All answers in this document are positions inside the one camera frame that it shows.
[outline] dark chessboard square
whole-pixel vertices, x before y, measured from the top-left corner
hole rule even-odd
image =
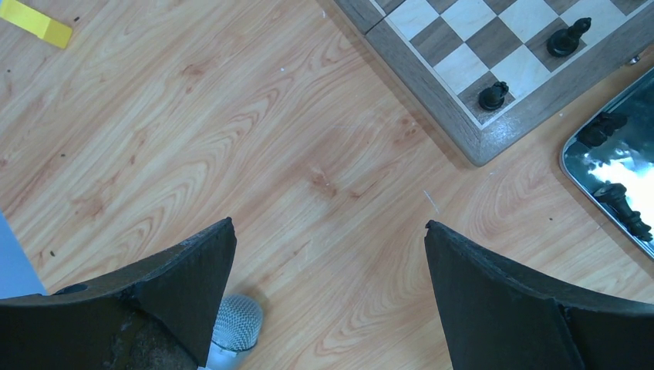
[[[503,11],[507,10],[508,7],[513,5],[514,2],[517,0],[484,0],[486,2],[486,5],[488,5],[489,8],[493,9],[493,12],[495,14],[499,15]]]
[[[472,112],[472,115],[477,118],[479,123],[482,125],[495,117],[505,106],[511,104],[515,100],[511,95],[511,87],[509,86],[509,93],[504,97],[504,105],[500,109],[493,112],[481,109],[479,106],[479,93],[487,87],[491,87],[496,82],[497,79],[493,76],[493,73],[487,72],[477,81],[473,82],[470,87],[459,94],[459,99],[461,99],[464,105]]]
[[[438,17],[411,39],[411,43],[430,66],[435,66],[464,41],[441,17]]]
[[[431,6],[436,9],[438,14],[443,14],[452,4],[457,2],[457,0],[427,0]]]
[[[579,40],[579,47],[577,50],[575,50],[574,53],[572,53],[572,55],[566,56],[564,58],[557,58],[550,55],[547,47],[548,39],[554,32],[558,31],[559,29],[566,29],[567,27],[568,25],[566,25],[562,19],[556,18],[552,23],[550,23],[547,27],[545,27],[525,44],[527,48],[536,56],[536,58],[538,58],[538,60],[540,60],[541,63],[543,63],[543,65],[549,69],[550,72],[554,72],[574,54],[578,53],[586,47],[586,44],[582,40]]]
[[[545,2],[550,5],[550,8],[554,9],[556,14],[561,15],[566,10],[570,9],[574,4],[579,0],[545,0]]]
[[[395,8],[404,2],[404,0],[376,0],[379,7],[384,9],[386,14],[390,14]]]
[[[488,68],[493,68],[522,45],[520,39],[502,22],[494,18],[466,41]]]
[[[611,2],[620,9],[620,12],[625,15],[630,15],[640,5],[643,5],[647,0],[611,0]]]

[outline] wooden chessboard frame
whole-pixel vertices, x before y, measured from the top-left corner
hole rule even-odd
[[[335,3],[373,54],[384,61],[413,100],[424,108],[431,124],[438,123],[468,160],[478,167],[654,42],[654,22],[651,22],[654,3],[650,3],[538,87],[528,99],[521,100],[501,119],[480,128],[400,38],[374,0],[335,0]],[[560,85],[567,85],[569,89],[561,93],[556,89]]]

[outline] chess piece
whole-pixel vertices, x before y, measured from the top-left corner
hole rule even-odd
[[[506,82],[496,82],[479,93],[479,106],[488,111],[500,109],[508,92],[509,86]]]
[[[590,18],[581,18],[567,29],[559,29],[548,39],[548,52],[557,58],[569,56],[579,47],[579,39],[591,28]]]
[[[631,209],[627,203],[626,193],[627,188],[621,183],[610,183],[595,191],[593,197],[598,202],[611,207],[617,214],[618,220],[631,235],[641,241],[651,241],[652,235],[649,231],[652,228],[642,222],[640,212]]]
[[[616,130],[627,124],[628,117],[620,113],[599,113],[588,125],[579,131],[577,141],[588,148],[601,146]]]

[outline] yellow sticky note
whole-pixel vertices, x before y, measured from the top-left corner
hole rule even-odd
[[[65,49],[72,29],[17,0],[0,0],[0,18],[30,32],[41,40]]]

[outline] microphone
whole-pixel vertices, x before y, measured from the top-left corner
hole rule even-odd
[[[254,299],[235,294],[224,298],[218,309],[206,368],[235,370],[257,344],[264,312]]]

